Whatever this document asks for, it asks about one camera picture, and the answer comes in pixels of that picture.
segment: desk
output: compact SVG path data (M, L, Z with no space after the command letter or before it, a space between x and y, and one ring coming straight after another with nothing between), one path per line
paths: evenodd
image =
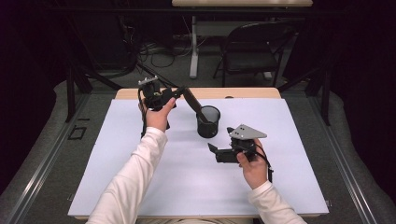
M312 0L173 0L174 7L311 7ZM190 78L197 78L198 70L198 35L228 35L232 29L246 22L203 22L205 28L198 30L199 23L192 16L192 56Z
M241 123L268 134L262 139L274 184L300 215L327 214L318 181L306 157L291 114L275 88L191 88L202 105L221 112L219 133L204 139L195 113L183 99L169 114L169 142L141 204L138 217L257 217L248 203L250 188L237 164L216 163L207 143L227 148L227 127ZM128 160L142 127L137 90L120 90L92 150L69 216L87 218L108 182Z

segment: chair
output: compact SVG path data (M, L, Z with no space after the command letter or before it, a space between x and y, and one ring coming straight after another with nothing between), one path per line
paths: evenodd
M264 72L275 72L272 80L272 85L275 86L283 48L295 33L296 29L284 21L255 22L235 28L220 46L221 59L213 78L223 64L222 87L225 86L226 73L256 76Z

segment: wooden table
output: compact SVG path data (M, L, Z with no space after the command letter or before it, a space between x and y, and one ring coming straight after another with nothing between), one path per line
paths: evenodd
M197 99L220 99L230 96L235 98L281 98L276 88L190 88L190 90ZM137 99L137 89L121 89L117 92L116 99Z

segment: person's right hand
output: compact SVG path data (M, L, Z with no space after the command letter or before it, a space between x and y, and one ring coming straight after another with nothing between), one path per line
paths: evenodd
M168 122L168 114L175 106L176 99L172 97L160 111L152 111L147 109L146 105L139 104L139 108L143 113L146 113L146 122L148 127L157 128L163 132L166 131L166 124Z
M262 143L260 142L259 139L257 138L254 139L254 143L262 147ZM256 151L260 154L263 153L259 147L256 147ZM267 177L268 164L265 162L263 158L261 158L260 156L255 156L255 159L249 162L248 158L245 156L243 152L238 153L236 155L236 158L239 161L239 166L241 166L243 169L244 177L247 183L250 185L252 189L258 188L268 180Z

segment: white paper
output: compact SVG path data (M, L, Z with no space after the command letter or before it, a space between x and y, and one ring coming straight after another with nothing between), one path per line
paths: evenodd
M273 182L298 214L327 214L312 167L283 99L200 100L221 113L219 133L198 135L195 112L184 100L169 115L168 143L151 180L139 216L234 217L258 212L248 203L250 188L236 163L217 163L207 143L230 148L227 127L241 123L266 133L261 139L275 170ZM140 141L137 100L113 100L92 150L69 216L88 216L101 193Z

